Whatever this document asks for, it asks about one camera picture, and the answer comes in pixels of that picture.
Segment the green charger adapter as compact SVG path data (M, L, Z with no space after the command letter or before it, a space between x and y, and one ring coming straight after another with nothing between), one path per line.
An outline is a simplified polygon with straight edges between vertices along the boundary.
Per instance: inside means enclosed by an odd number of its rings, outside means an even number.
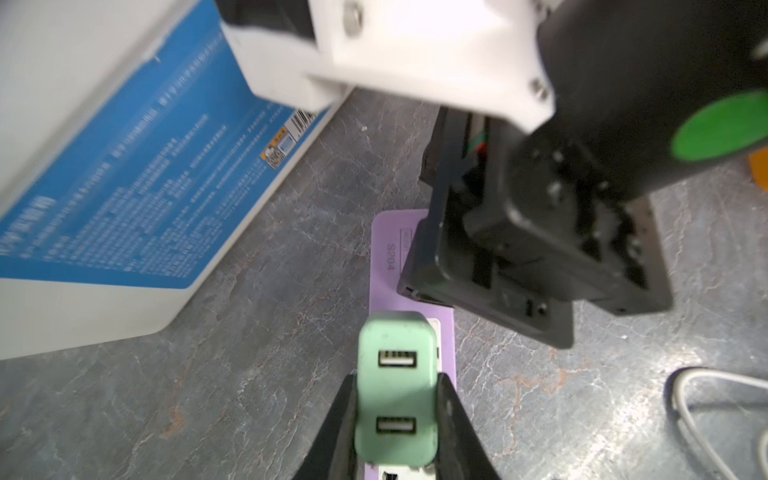
M358 338L357 455L374 465L421 468L438 450L438 337L413 311L375 311Z

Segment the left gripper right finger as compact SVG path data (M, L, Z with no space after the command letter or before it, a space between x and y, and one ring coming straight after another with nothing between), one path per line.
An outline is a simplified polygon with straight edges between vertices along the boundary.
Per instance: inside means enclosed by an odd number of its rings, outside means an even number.
M438 450L434 459L437 479L499 480L456 389L445 373L437 380Z

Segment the blue lid storage box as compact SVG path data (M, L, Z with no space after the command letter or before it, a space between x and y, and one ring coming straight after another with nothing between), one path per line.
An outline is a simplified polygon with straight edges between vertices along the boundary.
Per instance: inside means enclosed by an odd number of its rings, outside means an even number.
M211 1L1 5L1 356L158 332L332 109L255 96Z

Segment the orange power strip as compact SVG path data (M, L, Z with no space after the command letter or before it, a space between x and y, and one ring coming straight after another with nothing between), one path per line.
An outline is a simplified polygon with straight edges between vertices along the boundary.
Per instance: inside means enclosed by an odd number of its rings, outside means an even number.
M755 184L763 191L768 191L768 148L763 148L748 156L748 162Z

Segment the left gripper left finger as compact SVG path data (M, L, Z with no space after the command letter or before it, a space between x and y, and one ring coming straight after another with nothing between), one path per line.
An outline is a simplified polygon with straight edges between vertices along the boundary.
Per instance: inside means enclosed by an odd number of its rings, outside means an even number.
M342 382L311 448L293 479L355 479L356 419L357 375L349 374Z

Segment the purple power strip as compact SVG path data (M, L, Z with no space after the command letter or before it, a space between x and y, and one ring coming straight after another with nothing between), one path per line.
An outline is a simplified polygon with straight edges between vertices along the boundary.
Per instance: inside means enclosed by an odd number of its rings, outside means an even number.
M372 223L369 311L420 313L435 332L438 371L457 380L454 310L410 300L397 291L400 275L415 245L416 229L427 211L395 210L378 214Z

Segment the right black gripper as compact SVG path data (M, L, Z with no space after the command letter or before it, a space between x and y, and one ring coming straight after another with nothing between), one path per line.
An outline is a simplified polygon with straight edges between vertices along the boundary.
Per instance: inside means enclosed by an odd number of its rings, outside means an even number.
M557 349L573 306L615 316L671 309L648 197L620 198L581 144L441 107L424 151L431 189L397 286Z

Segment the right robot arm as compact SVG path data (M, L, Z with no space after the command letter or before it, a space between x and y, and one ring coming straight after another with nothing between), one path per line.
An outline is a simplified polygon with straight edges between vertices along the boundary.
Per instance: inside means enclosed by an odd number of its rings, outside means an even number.
M763 1L566 1L537 45L554 113L439 110L432 189L397 286L555 348L573 304L669 310L652 192L767 144Z

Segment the white charging cable grey laptop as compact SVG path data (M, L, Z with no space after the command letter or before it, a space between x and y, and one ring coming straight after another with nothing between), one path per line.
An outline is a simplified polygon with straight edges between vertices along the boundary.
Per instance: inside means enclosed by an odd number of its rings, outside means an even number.
M765 371L683 367L667 379L664 400L688 477L767 477Z

